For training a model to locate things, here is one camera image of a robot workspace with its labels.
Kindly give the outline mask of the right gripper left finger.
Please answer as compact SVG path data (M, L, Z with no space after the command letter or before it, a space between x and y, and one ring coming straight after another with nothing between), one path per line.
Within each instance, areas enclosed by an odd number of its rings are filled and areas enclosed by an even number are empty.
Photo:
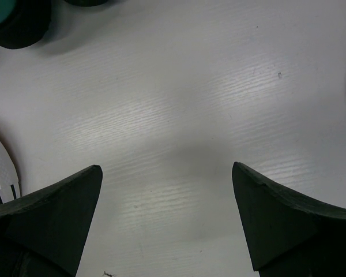
M102 179L92 165L0 204L0 276L76 276Z

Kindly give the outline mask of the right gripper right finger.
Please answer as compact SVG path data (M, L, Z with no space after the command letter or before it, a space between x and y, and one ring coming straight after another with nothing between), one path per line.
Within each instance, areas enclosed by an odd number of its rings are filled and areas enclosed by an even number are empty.
M234 195L260 276L346 276L346 209L299 193L236 162Z

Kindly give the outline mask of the white sneaker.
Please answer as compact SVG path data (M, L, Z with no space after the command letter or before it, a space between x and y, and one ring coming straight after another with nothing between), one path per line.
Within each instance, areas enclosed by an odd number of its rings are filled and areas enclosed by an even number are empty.
M21 197L20 182L14 163L0 141L0 204Z

